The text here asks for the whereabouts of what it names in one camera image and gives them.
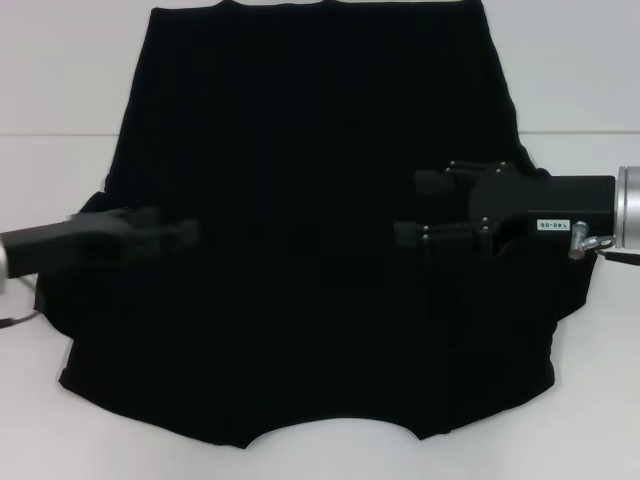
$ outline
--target white surface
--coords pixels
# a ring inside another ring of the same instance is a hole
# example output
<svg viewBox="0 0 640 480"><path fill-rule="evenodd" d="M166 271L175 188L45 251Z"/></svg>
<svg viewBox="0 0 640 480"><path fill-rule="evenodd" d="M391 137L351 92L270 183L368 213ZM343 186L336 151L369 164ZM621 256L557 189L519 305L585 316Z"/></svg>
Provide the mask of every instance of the white surface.
<svg viewBox="0 0 640 480"><path fill-rule="evenodd" d="M627 28L635 2L486 4L523 130L638 127L630 49L640 34ZM187 2L0 2L0 134L26 135L0 138L0 231L61 220L100 188L116 138L77 135L118 131L148 10L160 5ZM43 133L71 136L29 136ZM615 175L619 165L640 165L640 135L522 140L554 174ZM555 388L423 442L393 425L335 420L273 432L246 451L203 444L63 390L57 377L69 341L45 320L2 330L0 478L635 480L639 275L598 264L587 307L554 338ZM30 301L12 282L0 317L27 312Z"/></svg>
<svg viewBox="0 0 640 480"><path fill-rule="evenodd" d="M118 133L150 9L213 3L2 0L0 133ZM484 3L521 130L640 130L637 0Z"/></svg>

